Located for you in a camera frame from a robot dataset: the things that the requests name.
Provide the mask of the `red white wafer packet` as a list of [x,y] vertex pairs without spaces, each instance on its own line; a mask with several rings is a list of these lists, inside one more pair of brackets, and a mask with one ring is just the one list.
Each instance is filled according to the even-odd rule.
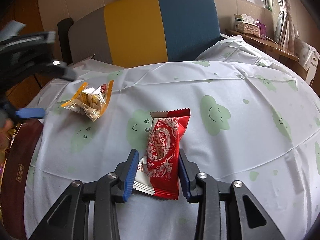
[[177,200],[180,140],[187,130],[190,109],[151,112],[146,154],[140,160],[133,188],[148,196]]

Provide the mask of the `gold gift box tray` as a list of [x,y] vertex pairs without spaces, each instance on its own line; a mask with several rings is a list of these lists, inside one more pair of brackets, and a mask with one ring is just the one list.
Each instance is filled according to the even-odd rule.
[[10,152],[12,143],[16,137],[16,134],[20,128],[20,124],[15,125],[12,129],[8,130],[5,134],[5,139],[1,143],[1,175],[4,171],[5,162]]

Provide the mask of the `orange-edged clear cookie packet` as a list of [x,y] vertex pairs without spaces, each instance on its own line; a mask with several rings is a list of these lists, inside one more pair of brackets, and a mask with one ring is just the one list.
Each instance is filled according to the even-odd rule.
[[99,119],[106,111],[111,100],[113,80],[95,89],[87,82],[81,84],[72,98],[61,105],[75,113],[86,115],[92,122]]

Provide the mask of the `dark red box lid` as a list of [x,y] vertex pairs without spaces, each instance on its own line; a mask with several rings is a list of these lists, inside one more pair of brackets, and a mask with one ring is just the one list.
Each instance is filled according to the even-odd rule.
[[43,130],[39,120],[20,125],[7,151],[1,184],[2,221],[6,232],[15,239],[26,239],[24,195],[29,165]]

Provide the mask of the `grey yellow blue sofa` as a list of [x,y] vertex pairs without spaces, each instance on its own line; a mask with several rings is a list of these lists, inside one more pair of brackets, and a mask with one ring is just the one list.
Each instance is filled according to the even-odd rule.
[[221,40],[214,0],[119,0],[57,24],[62,57],[132,68],[193,61]]

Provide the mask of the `white green-patterned tablecloth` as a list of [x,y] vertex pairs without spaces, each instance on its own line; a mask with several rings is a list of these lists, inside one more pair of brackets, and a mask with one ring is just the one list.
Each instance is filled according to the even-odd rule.
[[[239,37],[190,62],[125,69],[92,59],[74,82],[53,80],[31,101],[47,111],[24,197],[30,236],[73,180],[95,181],[145,154],[151,112],[190,109],[181,140],[201,171],[241,180],[286,239],[303,239],[319,215],[319,97],[296,73]],[[92,122],[62,108],[82,83],[113,80],[105,113]]]

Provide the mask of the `wooden side table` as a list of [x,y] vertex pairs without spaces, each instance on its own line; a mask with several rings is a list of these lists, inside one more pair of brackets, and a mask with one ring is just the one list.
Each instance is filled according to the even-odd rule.
[[296,74],[298,74],[303,80],[306,80],[307,71],[299,64],[299,57],[289,50],[272,41],[264,40],[262,38],[257,38],[255,36],[247,34],[242,34],[234,30],[225,29],[225,32],[229,36],[241,35],[248,44],[254,46],[255,48],[258,48],[267,55],[270,55],[280,63],[290,68]]

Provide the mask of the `white storage box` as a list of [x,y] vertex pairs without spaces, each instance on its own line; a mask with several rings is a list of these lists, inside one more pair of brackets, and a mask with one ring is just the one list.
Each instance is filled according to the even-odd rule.
[[306,82],[311,86],[319,63],[318,51],[306,42],[295,38],[294,53],[299,58],[298,63],[306,71]]

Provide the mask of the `purple small box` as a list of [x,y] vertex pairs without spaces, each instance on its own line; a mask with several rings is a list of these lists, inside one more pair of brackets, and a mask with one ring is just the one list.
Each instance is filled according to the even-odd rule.
[[259,19],[256,20],[255,25],[260,28],[260,38],[266,39],[266,25],[261,23]]

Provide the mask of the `tissue box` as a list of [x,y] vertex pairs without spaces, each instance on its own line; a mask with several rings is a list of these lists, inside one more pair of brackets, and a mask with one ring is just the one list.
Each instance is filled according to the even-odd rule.
[[260,37],[260,27],[254,24],[254,18],[246,14],[234,15],[234,30],[243,34]]

